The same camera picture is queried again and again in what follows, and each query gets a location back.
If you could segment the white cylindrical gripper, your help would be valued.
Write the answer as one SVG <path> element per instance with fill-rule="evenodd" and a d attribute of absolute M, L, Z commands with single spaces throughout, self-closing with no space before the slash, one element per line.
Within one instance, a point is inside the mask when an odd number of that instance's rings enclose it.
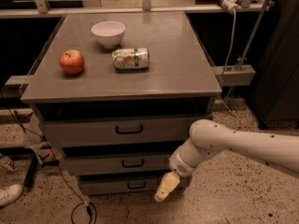
<path fill-rule="evenodd" d="M 187 177 L 196 169 L 196 157 L 185 147 L 179 147 L 169 159 L 173 172 L 166 173 L 156 190 L 154 199 L 161 203 L 178 186 L 180 177 Z"/>

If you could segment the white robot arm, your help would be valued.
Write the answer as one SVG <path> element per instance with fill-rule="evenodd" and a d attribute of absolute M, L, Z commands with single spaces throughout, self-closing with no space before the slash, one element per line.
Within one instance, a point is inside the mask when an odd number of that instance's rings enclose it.
<path fill-rule="evenodd" d="M 299 173 L 298 136 L 236 131 L 209 119 L 199 119 L 192 124 L 188 139 L 169 158 L 170 172 L 164 174 L 154 195 L 155 201 L 163 202 L 200 163 L 223 150 L 286 174 L 298 176 Z"/>

